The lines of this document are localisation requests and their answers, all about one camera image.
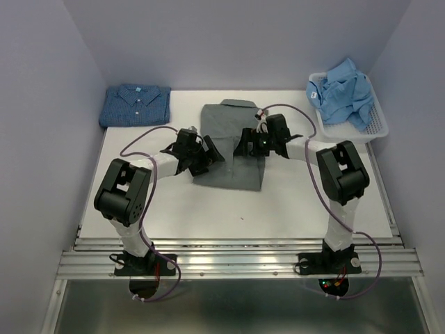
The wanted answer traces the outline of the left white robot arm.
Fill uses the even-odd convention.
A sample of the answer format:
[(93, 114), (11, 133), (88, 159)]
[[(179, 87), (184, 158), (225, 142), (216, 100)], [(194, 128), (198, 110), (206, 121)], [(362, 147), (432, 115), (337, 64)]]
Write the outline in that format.
[(208, 135), (194, 129), (180, 129), (174, 143), (151, 156), (139, 152), (140, 161), (125, 147), (112, 160), (94, 199), (94, 208), (118, 233), (123, 250), (110, 255), (115, 276), (175, 276), (177, 255), (163, 255), (143, 227), (145, 215), (154, 198), (159, 180), (189, 171), (195, 177), (208, 173), (210, 167), (225, 159)]

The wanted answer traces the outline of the grey long sleeve shirt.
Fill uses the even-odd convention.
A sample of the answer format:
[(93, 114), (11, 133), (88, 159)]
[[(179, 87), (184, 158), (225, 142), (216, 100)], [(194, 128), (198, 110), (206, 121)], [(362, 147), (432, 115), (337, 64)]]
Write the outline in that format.
[(200, 133), (210, 136), (225, 159), (209, 167), (209, 172), (193, 178), (193, 183), (221, 189), (260, 191), (264, 177), (263, 157), (234, 156), (242, 130), (255, 128), (259, 108), (248, 100), (225, 99), (206, 104), (200, 114)]

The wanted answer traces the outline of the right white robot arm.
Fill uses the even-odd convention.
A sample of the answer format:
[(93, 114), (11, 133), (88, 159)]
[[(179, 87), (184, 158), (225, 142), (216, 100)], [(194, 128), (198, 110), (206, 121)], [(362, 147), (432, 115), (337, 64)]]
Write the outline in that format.
[(353, 225), (359, 199), (370, 179), (364, 164), (350, 141), (323, 143), (291, 134), (282, 114), (260, 116), (256, 128), (245, 128), (234, 150), (242, 157), (267, 157), (271, 152), (285, 159), (299, 160), (308, 168), (317, 167), (321, 188), (316, 189), (329, 219), (327, 232), (318, 253), (299, 253), (296, 273), (303, 276), (335, 274), (340, 271), (361, 273), (353, 243)]

